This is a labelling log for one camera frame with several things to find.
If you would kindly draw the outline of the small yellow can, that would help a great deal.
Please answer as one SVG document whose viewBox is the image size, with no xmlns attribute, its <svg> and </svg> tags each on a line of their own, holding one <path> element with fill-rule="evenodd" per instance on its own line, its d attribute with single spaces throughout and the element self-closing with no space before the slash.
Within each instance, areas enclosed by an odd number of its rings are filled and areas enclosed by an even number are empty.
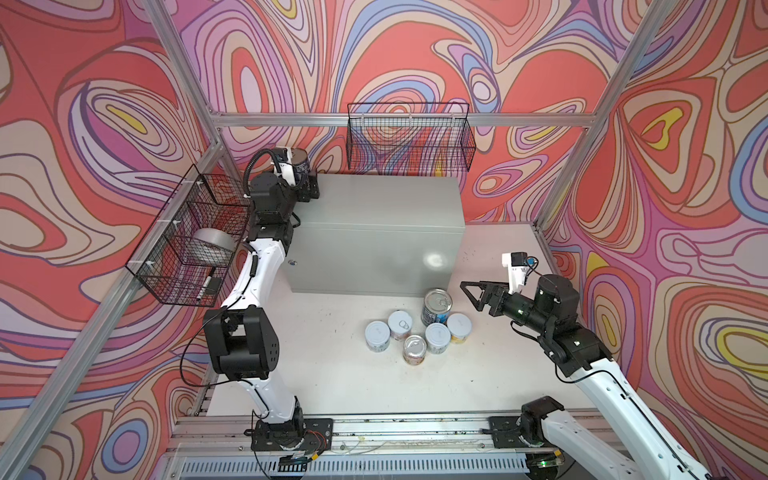
<svg viewBox="0 0 768 480">
<path fill-rule="evenodd" d="M 452 343 L 464 343 L 473 331 L 471 319 L 463 313 L 453 313 L 446 320 Z"/>
</svg>

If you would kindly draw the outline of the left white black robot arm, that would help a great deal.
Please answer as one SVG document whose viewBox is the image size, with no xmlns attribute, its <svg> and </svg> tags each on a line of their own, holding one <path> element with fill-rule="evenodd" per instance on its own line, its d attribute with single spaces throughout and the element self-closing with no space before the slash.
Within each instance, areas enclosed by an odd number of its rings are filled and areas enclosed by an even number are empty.
<svg viewBox="0 0 768 480">
<path fill-rule="evenodd" d="M 202 330 L 214 372 L 255 404 L 246 433 L 253 446 L 307 449 L 316 436 L 277 371 L 280 344 L 265 302 L 301 224 L 295 207 L 318 198 L 317 178 L 305 150 L 264 148 L 249 160 L 242 189 L 249 213 L 242 242 L 247 258 L 222 306 L 206 312 Z"/>
</svg>

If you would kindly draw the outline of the tall light blue can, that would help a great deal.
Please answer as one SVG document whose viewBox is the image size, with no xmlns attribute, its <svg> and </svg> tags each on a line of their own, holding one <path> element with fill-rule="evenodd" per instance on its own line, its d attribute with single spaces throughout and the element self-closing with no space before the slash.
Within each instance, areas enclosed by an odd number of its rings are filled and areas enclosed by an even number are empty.
<svg viewBox="0 0 768 480">
<path fill-rule="evenodd" d="M 444 324 L 453 307 L 450 294 L 440 288 L 429 290 L 424 296 L 421 320 L 425 326 L 433 323 Z"/>
</svg>

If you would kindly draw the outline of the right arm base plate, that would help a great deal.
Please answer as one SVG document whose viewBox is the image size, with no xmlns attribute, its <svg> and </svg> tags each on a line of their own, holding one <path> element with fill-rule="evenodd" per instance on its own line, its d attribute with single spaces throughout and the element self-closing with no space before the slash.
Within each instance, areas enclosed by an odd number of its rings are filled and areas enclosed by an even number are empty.
<svg viewBox="0 0 768 480">
<path fill-rule="evenodd" d="M 488 434 L 494 447 L 501 448 L 554 448 L 543 433 L 542 419 L 530 414 L 520 416 L 491 416 Z"/>
</svg>

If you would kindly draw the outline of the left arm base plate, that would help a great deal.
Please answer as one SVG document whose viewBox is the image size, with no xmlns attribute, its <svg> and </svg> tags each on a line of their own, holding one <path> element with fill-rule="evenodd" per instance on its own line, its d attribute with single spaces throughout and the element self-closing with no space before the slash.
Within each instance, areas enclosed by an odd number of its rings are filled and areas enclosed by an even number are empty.
<svg viewBox="0 0 768 480">
<path fill-rule="evenodd" d="M 316 452 L 332 446 L 333 420 L 315 418 L 269 424 L 259 420 L 250 430 L 255 452 Z"/>
</svg>

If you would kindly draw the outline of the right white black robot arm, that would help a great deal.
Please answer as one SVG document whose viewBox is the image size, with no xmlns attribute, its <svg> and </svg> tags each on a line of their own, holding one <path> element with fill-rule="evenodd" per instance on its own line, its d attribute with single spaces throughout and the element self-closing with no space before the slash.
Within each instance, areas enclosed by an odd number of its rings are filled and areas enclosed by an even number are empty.
<svg viewBox="0 0 768 480">
<path fill-rule="evenodd" d="M 549 396 L 524 404 L 519 440 L 532 447 L 564 450 L 596 479 L 710 479 L 696 460 L 655 416 L 630 385 L 603 341 L 578 319 L 580 295 L 570 280 L 541 274 L 536 292 L 522 289 L 537 260 L 524 252 L 506 253 L 507 281 L 463 281 L 462 292 L 479 312 L 507 317 L 520 336 L 539 345 L 553 363 L 556 378 L 580 389 L 621 440 L 619 451 L 597 437 Z"/>
</svg>

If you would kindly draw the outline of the tall dark blue can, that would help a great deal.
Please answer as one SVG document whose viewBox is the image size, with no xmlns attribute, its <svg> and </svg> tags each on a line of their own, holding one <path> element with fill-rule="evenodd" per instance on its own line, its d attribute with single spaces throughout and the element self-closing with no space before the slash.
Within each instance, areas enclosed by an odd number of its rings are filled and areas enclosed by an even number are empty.
<svg viewBox="0 0 768 480">
<path fill-rule="evenodd" d="M 297 176 L 297 184 L 310 176 L 310 162 L 308 153 L 299 148 L 287 148 L 293 150 L 293 164 Z"/>
</svg>

